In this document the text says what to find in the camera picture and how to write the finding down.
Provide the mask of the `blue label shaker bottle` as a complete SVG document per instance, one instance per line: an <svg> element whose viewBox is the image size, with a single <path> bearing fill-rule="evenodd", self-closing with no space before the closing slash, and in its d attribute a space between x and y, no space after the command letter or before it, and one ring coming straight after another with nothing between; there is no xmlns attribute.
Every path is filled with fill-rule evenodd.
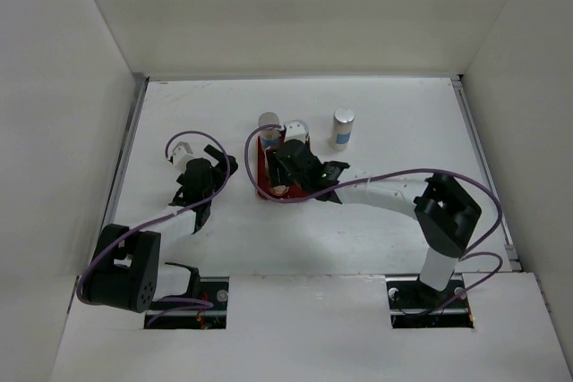
<svg viewBox="0 0 573 382"><path fill-rule="evenodd" d="M261 127L259 141L263 150L275 148L280 142L280 127L278 115L274 112L264 112L259 116L258 125Z"/></svg>

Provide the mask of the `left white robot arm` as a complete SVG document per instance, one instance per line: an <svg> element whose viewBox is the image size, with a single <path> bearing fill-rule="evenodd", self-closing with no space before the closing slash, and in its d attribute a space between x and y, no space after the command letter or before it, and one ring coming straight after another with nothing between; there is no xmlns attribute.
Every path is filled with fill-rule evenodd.
<svg viewBox="0 0 573 382"><path fill-rule="evenodd" d="M186 142L172 150L167 160L179 171L179 188L159 214L133 227L103 227L77 285L79 301L134 313L157 301L175 302L185 310L211 307L200 300L201 287L192 280L196 269L167 261L169 246L207 224L212 201L238 169L220 144L208 145L204 152L207 157L195 156Z"/></svg>

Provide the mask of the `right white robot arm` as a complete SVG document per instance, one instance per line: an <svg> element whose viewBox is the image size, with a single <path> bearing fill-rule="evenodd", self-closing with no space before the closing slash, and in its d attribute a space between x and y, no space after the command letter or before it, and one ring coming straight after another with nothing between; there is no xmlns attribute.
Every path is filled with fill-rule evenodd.
<svg viewBox="0 0 573 382"><path fill-rule="evenodd" d="M274 179L293 184L319 201L381 208L414 219L428 251L415 296L436 306L448 295L448 283L466 252L482 209L452 174L434 173L427 179L375 181L368 172L345 162L321 162L308 145L289 140L269 152Z"/></svg>

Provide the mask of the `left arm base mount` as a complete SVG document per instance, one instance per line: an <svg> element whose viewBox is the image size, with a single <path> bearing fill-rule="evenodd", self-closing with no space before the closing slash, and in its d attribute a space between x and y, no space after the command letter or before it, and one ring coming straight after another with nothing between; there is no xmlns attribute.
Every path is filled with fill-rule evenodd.
<svg viewBox="0 0 573 382"><path fill-rule="evenodd" d="M157 291L145 312L147 330L222 330L227 327L230 281L202 276L196 267L169 263L158 271Z"/></svg>

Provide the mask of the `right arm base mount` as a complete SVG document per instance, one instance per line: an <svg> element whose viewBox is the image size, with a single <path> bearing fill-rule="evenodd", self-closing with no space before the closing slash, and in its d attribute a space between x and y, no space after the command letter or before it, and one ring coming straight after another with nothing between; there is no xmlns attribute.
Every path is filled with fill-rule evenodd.
<svg viewBox="0 0 573 382"><path fill-rule="evenodd" d="M474 327L467 297L455 299L465 288L461 275L454 275L442 292L422 284L417 276L389 276L385 282L393 328Z"/></svg>

